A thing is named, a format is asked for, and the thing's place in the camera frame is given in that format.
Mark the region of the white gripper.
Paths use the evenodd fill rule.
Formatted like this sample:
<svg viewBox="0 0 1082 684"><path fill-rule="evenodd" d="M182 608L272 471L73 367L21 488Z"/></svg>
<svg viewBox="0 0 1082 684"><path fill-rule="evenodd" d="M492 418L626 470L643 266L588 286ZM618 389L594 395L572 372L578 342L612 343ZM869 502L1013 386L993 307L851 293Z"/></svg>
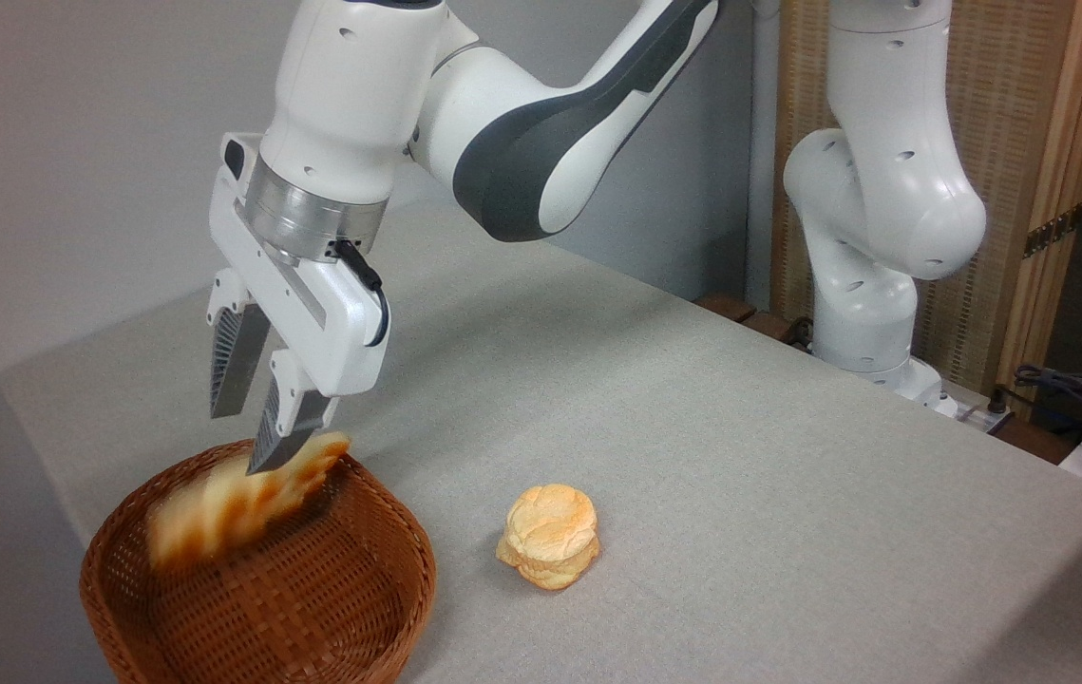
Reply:
<svg viewBox="0 0 1082 684"><path fill-rule="evenodd" d="M209 209L212 241L227 261L212 281L206 319L212 328L209 412L241 415L272 329L264 400L246 475L288 464L331 423L332 397L367 392L383 368L386 339L380 298L345 261L289 260L250 229L246 192L258 162L256 134L220 139Z"/></svg>

